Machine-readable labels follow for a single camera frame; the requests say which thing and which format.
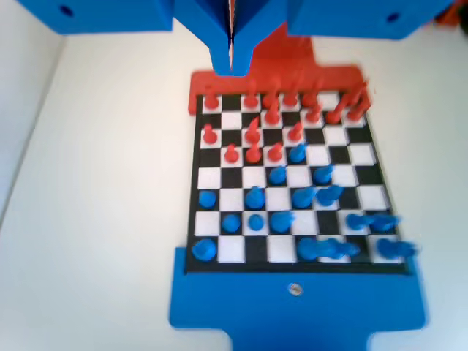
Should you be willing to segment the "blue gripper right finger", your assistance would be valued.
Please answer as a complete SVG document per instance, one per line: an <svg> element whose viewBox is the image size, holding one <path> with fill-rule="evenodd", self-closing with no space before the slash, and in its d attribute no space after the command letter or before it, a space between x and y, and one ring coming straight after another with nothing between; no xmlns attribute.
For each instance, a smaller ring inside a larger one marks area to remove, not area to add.
<svg viewBox="0 0 468 351"><path fill-rule="evenodd" d="M400 40L451 4L438 0L237 1L233 74L247 74L255 47L283 23L293 36Z"/></svg>

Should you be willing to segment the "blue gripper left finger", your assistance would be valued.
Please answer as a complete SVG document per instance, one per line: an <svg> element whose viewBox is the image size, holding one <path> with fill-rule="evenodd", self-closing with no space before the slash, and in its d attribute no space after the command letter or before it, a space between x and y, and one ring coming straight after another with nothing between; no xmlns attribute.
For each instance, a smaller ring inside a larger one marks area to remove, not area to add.
<svg viewBox="0 0 468 351"><path fill-rule="evenodd" d="M230 22L226 1L20 0L61 35L172 31L173 19L209 49L219 75L230 75Z"/></svg>

